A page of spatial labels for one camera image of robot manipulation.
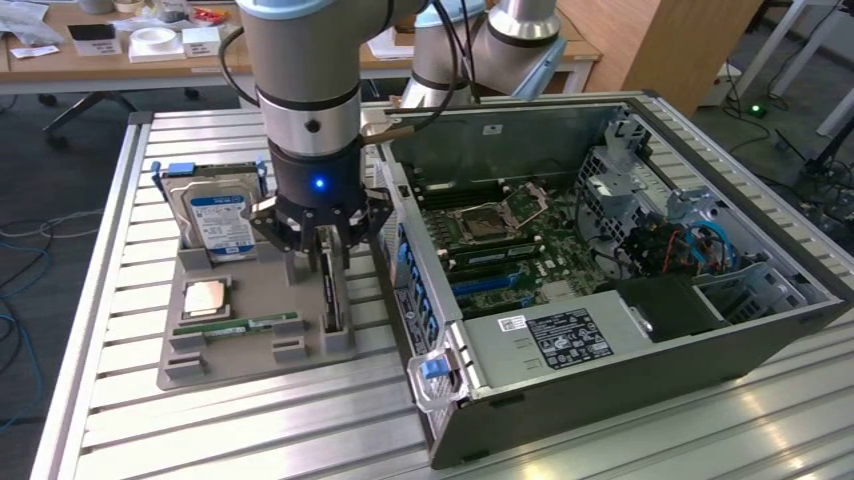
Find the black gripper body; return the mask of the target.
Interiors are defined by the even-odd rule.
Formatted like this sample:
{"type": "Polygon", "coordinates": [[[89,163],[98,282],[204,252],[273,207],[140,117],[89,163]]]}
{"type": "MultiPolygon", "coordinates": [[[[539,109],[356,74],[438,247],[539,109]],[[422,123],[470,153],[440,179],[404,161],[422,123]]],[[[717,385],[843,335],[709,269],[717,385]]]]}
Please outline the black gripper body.
{"type": "Polygon", "coordinates": [[[366,206],[361,182],[361,143],[350,142],[340,151],[321,156],[297,156],[273,142],[269,153],[276,179],[277,235],[288,246],[312,246],[317,226],[332,225],[340,242],[353,246],[366,227],[350,226],[349,219],[366,206]]]}

